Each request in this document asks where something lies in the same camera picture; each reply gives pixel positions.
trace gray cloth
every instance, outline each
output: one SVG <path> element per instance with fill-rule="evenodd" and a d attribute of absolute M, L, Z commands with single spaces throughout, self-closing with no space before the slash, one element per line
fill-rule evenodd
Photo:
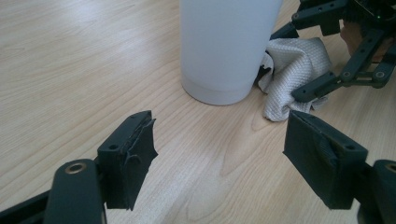
<path fill-rule="evenodd" d="M 327 51 L 319 38 L 275 39 L 267 46 L 262 60 L 271 70 L 259 80 L 259 87 L 267 93 L 262 114 L 272 121 L 285 120 L 291 110 L 309 113 L 319 109 L 327 96 L 309 103 L 299 103 L 291 92 L 325 74 L 332 66 Z"/>

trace towel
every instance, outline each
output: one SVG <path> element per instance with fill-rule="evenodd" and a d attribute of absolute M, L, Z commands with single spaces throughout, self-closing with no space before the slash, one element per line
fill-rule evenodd
<path fill-rule="evenodd" d="M 327 95 L 300 103 L 294 100 L 291 92 L 325 74 L 331 66 L 318 37 L 270 40 L 262 60 L 266 73 L 258 81 L 262 91 L 268 94 L 262 115 L 272 121 L 281 121 L 289 117 L 291 110 L 309 113 L 311 107 L 319 109 L 326 103 Z"/>

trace cloth fold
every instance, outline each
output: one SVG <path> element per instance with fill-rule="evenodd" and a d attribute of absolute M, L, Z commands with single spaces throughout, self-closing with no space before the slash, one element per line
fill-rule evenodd
<path fill-rule="evenodd" d="M 285 120 L 291 110 L 309 113 L 319 109 L 327 96 L 309 103 L 296 102 L 291 92 L 329 71 L 332 63 L 322 43 L 311 39 L 275 39 L 269 41 L 262 66 L 268 72 L 258 85 L 267 93 L 262 115 L 272 121 Z"/>

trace light wood surface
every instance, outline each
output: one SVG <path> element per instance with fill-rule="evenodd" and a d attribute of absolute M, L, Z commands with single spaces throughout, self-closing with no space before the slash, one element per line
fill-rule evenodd
<path fill-rule="evenodd" d="M 298 4 L 284 2 L 276 28 Z M 329 210 L 282 154 L 287 122 L 262 117 L 259 89 L 228 106 L 183 91 L 178 27 L 177 0 L 0 1 L 0 210 L 152 110 L 159 156 L 134 211 L 107 210 L 109 223 L 357 223 L 357 203 Z M 322 40 L 339 71 L 344 42 Z M 395 77 L 342 88 L 313 114 L 368 148 L 369 164 L 396 161 L 395 96 Z"/>

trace white cylindrical container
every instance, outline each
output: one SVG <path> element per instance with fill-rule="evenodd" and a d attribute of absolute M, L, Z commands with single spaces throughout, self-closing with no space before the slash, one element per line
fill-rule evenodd
<path fill-rule="evenodd" d="M 250 92 L 282 0 L 180 0 L 184 90 L 210 105 Z"/>

